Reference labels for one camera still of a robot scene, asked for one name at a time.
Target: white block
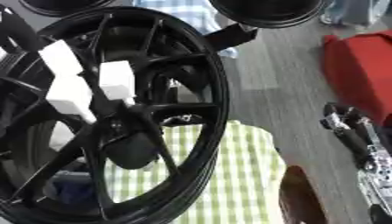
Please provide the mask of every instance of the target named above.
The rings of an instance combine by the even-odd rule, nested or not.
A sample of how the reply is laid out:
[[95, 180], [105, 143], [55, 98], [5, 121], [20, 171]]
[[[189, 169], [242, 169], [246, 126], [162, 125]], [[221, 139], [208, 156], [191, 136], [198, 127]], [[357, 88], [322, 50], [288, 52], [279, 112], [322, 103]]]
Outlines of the white block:
[[83, 72], [81, 63], [64, 40], [46, 46], [39, 54], [55, 76], [74, 76]]
[[0, 47], [0, 61], [2, 61], [6, 55], [7, 52], [2, 47]]
[[88, 123], [96, 121], [89, 110], [92, 98], [88, 84], [79, 76], [56, 77], [46, 95], [49, 103], [61, 114], [79, 115]]
[[101, 64], [100, 88], [110, 100], [135, 96], [135, 76], [126, 60]]

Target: metal part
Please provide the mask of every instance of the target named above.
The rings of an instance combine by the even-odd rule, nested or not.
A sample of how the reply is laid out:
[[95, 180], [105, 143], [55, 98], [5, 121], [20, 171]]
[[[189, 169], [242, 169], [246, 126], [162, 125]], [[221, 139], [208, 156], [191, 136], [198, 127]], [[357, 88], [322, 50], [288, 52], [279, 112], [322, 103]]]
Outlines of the metal part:
[[328, 123], [332, 130], [350, 130], [350, 127], [342, 122], [337, 113], [331, 113], [330, 115], [326, 116], [324, 120]]
[[369, 207], [381, 206], [392, 220], [392, 157], [382, 144], [374, 125], [369, 118], [360, 115], [358, 111], [354, 112], [354, 108], [332, 104], [325, 107], [328, 108], [325, 120], [336, 137], [354, 154], [366, 155], [361, 157], [366, 161], [358, 170], [358, 186]]
[[47, 17], [64, 17], [78, 11], [93, 9], [104, 6], [114, 0], [83, 0], [83, 1], [61, 1], [61, 0], [19, 0], [27, 9], [39, 15]]
[[252, 32], [254, 30], [259, 29], [258, 27], [254, 27], [251, 25], [247, 25], [247, 24], [240, 24], [240, 27], [245, 31], [245, 32]]

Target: gray floor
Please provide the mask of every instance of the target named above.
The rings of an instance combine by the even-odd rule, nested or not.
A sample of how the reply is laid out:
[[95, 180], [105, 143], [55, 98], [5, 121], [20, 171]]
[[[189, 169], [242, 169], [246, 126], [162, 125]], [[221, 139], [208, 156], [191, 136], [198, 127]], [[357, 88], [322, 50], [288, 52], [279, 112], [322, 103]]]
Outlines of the gray floor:
[[[36, 29], [54, 21], [27, 13], [16, 0], [0, 2], [13, 6]], [[386, 17], [369, 32], [388, 25], [392, 18]], [[319, 125], [324, 104], [335, 101], [320, 71], [321, 37], [331, 33], [348, 37], [356, 32], [331, 29], [317, 20], [284, 30], [263, 30], [256, 41], [238, 47], [239, 59], [224, 59], [232, 117], [273, 133], [288, 163], [304, 167], [332, 224], [370, 223], [349, 152]]]

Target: wheel spoke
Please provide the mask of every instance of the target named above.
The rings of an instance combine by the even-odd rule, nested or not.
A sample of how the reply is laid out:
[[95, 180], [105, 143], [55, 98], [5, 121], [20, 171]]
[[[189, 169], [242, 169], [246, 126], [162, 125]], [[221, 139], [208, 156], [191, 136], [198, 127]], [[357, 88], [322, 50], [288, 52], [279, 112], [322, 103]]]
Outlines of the wheel spoke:
[[160, 29], [162, 29], [164, 21], [162, 19], [156, 19], [154, 21], [154, 25], [152, 26], [149, 34], [147, 35], [146, 40], [142, 45], [141, 51], [146, 55], [150, 54], [151, 46], [154, 44], [154, 41], [157, 39], [158, 33]]
[[2, 160], [10, 160], [12, 152], [10, 150], [0, 151], [0, 161]]
[[35, 87], [35, 86], [28, 84], [26, 82], [23, 82], [21, 80], [12, 79], [9, 77], [1, 77], [0, 81], [7, 83], [8, 87], [22, 88], [22, 89], [27, 90], [36, 96], [43, 96], [43, 94], [44, 94], [44, 91], [41, 88]]
[[110, 198], [108, 189], [106, 187], [104, 178], [105, 160], [102, 154], [98, 151], [98, 137], [91, 135], [87, 140], [89, 143], [82, 148], [84, 157], [88, 165], [88, 171], [93, 180], [95, 196], [98, 207], [101, 212], [101, 217], [108, 220], [107, 210], [110, 209], [114, 202]]
[[90, 132], [90, 126], [84, 127], [84, 129], [76, 134], [76, 136], [59, 151], [55, 159], [44, 164], [29, 180], [17, 189], [8, 202], [11, 203], [18, 198], [22, 198], [24, 202], [32, 203], [34, 193], [38, 189], [42, 189], [50, 177], [54, 176], [61, 168], [82, 155], [81, 145]]
[[167, 148], [166, 142], [163, 138], [163, 133], [159, 126], [153, 122], [152, 117], [149, 115], [143, 117], [143, 122], [146, 125], [149, 139], [157, 146], [158, 153], [164, 160], [170, 175], [174, 176], [179, 174], [179, 169]]
[[207, 102], [173, 103], [151, 105], [150, 111], [154, 119], [160, 122], [174, 116], [196, 115], [208, 123], [216, 117], [217, 108], [215, 104]]
[[37, 123], [54, 119], [58, 112], [46, 101], [37, 101], [20, 114], [15, 115], [10, 122], [2, 123], [4, 130], [0, 142], [7, 142], [15, 135]]
[[203, 52], [186, 53], [173, 56], [151, 58], [145, 64], [134, 65], [135, 73], [145, 74], [149, 70], [155, 69], [155, 74], [161, 74], [172, 69], [177, 69], [181, 66], [189, 66], [200, 63], [206, 58]]
[[93, 40], [88, 46], [88, 50], [92, 53], [93, 58], [96, 60], [98, 56], [98, 48], [103, 40], [105, 30], [108, 27], [110, 19], [113, 17], [113, 14], [105, 14], [103, 20], [101, 21], [98, 30], [96, 31]]

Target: black wheel rim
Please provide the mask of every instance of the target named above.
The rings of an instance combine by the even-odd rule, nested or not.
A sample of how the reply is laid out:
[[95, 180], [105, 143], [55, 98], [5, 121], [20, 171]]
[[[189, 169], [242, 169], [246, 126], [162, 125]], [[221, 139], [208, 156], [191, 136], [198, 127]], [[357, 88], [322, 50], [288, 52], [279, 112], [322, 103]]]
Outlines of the black wheel rim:
[[[142, 41], [137, 37], [133, 39], [134, 41], [129, 41], [136, 46], [121, 44], [124, 37], [128, 39], [131, 37], [127, 36], [128, 34], [135, 33], [134, 30], [127, 30], [127, 27], [136, 27], [141, 33], [144, 33], [141, 31], [142, 28], [147, 29], [144, 33], [146, 35], [141, 38]], [[4, 161], [13, 159], [19, 170], [33, 173], [35, 178], [30, 178], [28, 182], [22, 180], [22, 185], [14, 186], [13, 183], [17, 181], [12, 180], [3, 165], [0, 178], [4, 180], [2, 183], [7, 183], [4, 184], [3, 189], [0, 189], [2, 199], [0, 207], [3, 216], [17, 223], [40, 224], [106, 223], [106, 221], [108, 223], [167, 223], [184, 212], [200, 195], [212, 174], [217, 156], [216, 147], [228, 117], [228, 84], [221, 62], [213, 48], [191, 26], [175, 17], [132, 7], [106, 8], [75, 14], [45, 28], [40, 34], [48, 43], [55, 39], [65, 39], [79, 55], [86, 70], [83, 76], [94, 93], [92, 110], [101, 122], [93, 126], [85, 125], [79, 117], [59, 115], [44, 101], [40, 101], [50, 86], [52, 76], [43, 67], [36, 53], [20, 54], [5, 59], [1, 65], [6, 73], [6, 77], [1, 79], [4, 87], [1, 89], [3, 91], [0, 94], [3, 96], [1, 100], [8, 101], [6, 96], [9, 95], [18, 98], [18, 94], [23, 98], [26, 95], [32, 97], [26, 98], [27, 106], [24, 105], [20, 109], [21, 114], [11, 117], [6, 134], [0, 138], [1, 144], [8, 147], [4, 147], [0, 155]], [[164, 47], [160, 49], [159, 46], [170, 46], [174, 50], [170, 52]], [[206, 86], [209, 86], [211, 101], [169, 104], [157, 98], [152, 100], [148, 97], [145, 99], [143, 97], [138, 99], [138, 97], [136, 98], [138, 104], [132, 108], [125, 108], [121, 103], [115, 102], [107, 106], [105, 103], [108, 102], [102, 96], [102, 91], [96, 88], [95, 67], [103, 61], [125, 59], [135, 69], [138, 96], [144, 95], [144, 87], [151, 84], [153, 77], [166, 74], [170, 79], [181, 82], [195, 92], [203, 91]], [[186, 76], [186, 73], [181, 74], [185, 77], [178, 74], [171, 75], [172, 69], [185, 66], [193, 67], [199, 76]], [[157, 123], [161, 123], [167, 117], [188, 114], [201, 117], [204, 126], [186, 161], [181, 165], [173, 164], [168, 151], [165, 150], [165, 143], [161, 141], [162, 137], [158, 134]], [[135, 120], [127, 118], [130, 115], [136, 117]], [[166, 181], [150, 192], [119, 204], [113, 204], [108, 199], [109, 196], [102, 182], [102, 161], [103, 155], [106, 154], [94, 150], [98, 148], [95, 147], [95, 141], [86, 140], [91, 136], [101, 137], [102, 131], [99, 130], [102, 130], [102, 127], [106, 129], [106, 123], [112, 119], [120, 120], [124, 126], [141, 123], [146, 127], [143, 131], [148, 132], [151, 141], [156, 141], [155, 143], [162, 146], [163, 150], [157, 154], [164, 159], [171, 174]], [[38, 135], [40, 130], [49, 125], [47, 122], [42, 122], [53, 120], [62, 121], [70, 130], [78, 134], [53, 161], [41, 166], [40, 171], [29, 171], [27, 167], [29, 165], [26, 164], [31, 162], [22, 155], [29, 149], [20, 150], [24, 147], [21, 145], [22, 141], [17, 140], [20, 137], [33, 138], [26, 136], [27, 128], [31, 127], [29, 131], [33, 130]], [[73, 213], [75, 209], [81, 208], [77, 207], [74, 210], [70, 208], [72, 212], [68, 212], [65, 209], [67, 206], [53, 202], [51, 199], [35, 198], [37, 196], [35, 191], [42, 188], [47, 179], [68, 162], [83, 155], [90, 167], [90, 176], [97, 192], [95, 209], [88, 213]]]
[[112, 3], [114, 0], [19, 0], [28, 10], [48, 17], [64, 17], [78, 11], [92, 9]]
[[317, 16], [329, 0], [210, 0], [223, 15], [259, 28], [284, 28]]

